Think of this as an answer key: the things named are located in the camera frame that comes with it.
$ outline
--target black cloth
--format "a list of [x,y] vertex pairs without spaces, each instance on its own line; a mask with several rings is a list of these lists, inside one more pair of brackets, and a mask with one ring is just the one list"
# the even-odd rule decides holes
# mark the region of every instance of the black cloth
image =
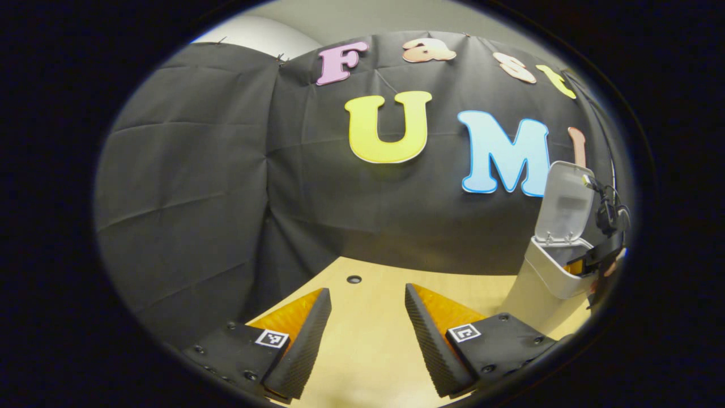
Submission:
[[[410,63],[402,45],[443,40],[450,61]],[[629,162],[619,130],[575,72],[461,33],[408,31],[365,41],[352,74],[317,86],[315,50],[280,66],[230,44],[191,44],[161,65],[112,127],[96,181],[99,247],[117,289],[158,337],[183,347],[227,319],[268,309],[338,256],[433,272],[516,274],[540,197],[463,191],[469,174],[464,110],[491,113],[512,139],[522,119],[549,129],[550,162],[573,162],[568,127],[587,138],[587,166],[612,183]],[[509,76],[492,52],[537,78]],[[535,68],[548,65],[577,95]],[[399,164],[373,164],[349,146],[350,99],[381,95],[378,134],[405,132],[397,93],[427,91],[428,142]],[[493,177],[500,180],[495,167]],[[628,191],[618,176],[618,189]],[[587,227],[584,238],[597,243]]]

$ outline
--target blue letter m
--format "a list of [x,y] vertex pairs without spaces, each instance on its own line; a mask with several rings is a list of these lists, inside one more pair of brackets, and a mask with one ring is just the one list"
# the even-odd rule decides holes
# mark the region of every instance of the blue letter m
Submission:
[[516,188],[523,167],[528,164],[521,191],[534,197],[544,196],[549,174],[549,150],[546,145],[549,130],[543,123],[523,119],[511,143],[490,113],[465,110],[458,114],[458,120],[468,127],[471,135],[471,174],[463,179],[465,191],[496,191],[498,183],[491,175],[493,161],[506,191],[512,192]]

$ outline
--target yellow letter u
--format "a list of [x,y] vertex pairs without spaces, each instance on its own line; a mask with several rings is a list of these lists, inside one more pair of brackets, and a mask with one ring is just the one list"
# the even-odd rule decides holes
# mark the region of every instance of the yellow letter u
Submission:
[[373,95],[347,101],[352,152],[371,163],[401,163],[420,154],[428,140],[426,103],[431,99],[431,94],[423,91],[395,95],[405,111],[405,135],[397,142],[383,142],[378,137],[378,108],[385,103],[383,97]]

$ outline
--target wooden table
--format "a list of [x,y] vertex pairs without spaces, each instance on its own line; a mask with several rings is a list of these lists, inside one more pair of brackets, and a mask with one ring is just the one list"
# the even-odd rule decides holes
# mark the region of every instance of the wooden table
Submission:
[[[362,281],[348,283],[357,275]],[[320,287],[330,290],[332,312],[310,379],[291,407],[440,407],[405,311],[405,284],[415,283],[488,317],[497,313],[516,276],[443,274],[340,257],[286,299],[249,322]],[[576,331],[589,317],[586,296],[568,320],[548,335]]]

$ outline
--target pink letter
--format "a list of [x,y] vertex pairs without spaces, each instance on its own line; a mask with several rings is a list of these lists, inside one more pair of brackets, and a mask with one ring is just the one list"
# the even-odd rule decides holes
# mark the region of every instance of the pink letter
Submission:
[[320,52],[322,57],[322,76],[318,79],[317,85],[326,85],[331,82],[343,81],[350,76],[350,73],[342,70],[345,64],[350,68],[357,65],[358,56],[356,51],[367,51],[368,45],[362,41],[336,46]]

